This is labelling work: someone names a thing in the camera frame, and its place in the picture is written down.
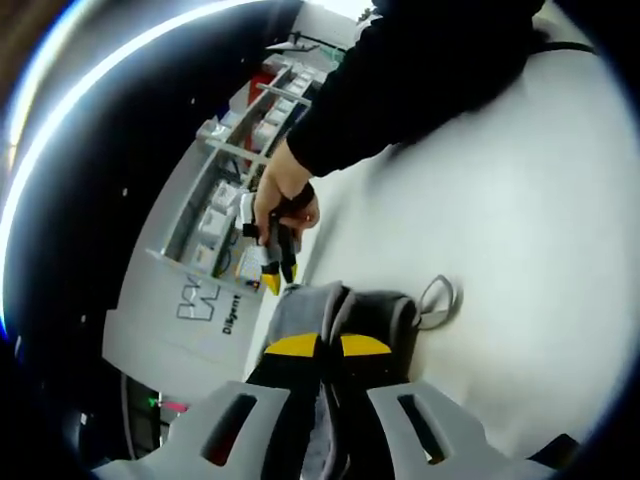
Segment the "person's right hand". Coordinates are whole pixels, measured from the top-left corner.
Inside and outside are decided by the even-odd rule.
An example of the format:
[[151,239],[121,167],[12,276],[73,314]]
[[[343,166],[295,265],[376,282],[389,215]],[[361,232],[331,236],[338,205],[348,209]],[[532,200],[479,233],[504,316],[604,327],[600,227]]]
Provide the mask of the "person's right hand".
[[[263,172],[255,195],[254,216],[260,245],[269,239],[271,212],[283,199],[299,195],[311,178],[311,173],[294,157],[287,140],[281,141]],[[294,237],[300,241],[303,232],[315,227],[319,219],[319,203],[314,197],[307,206],[282,217],[280,222],[291,228]]]

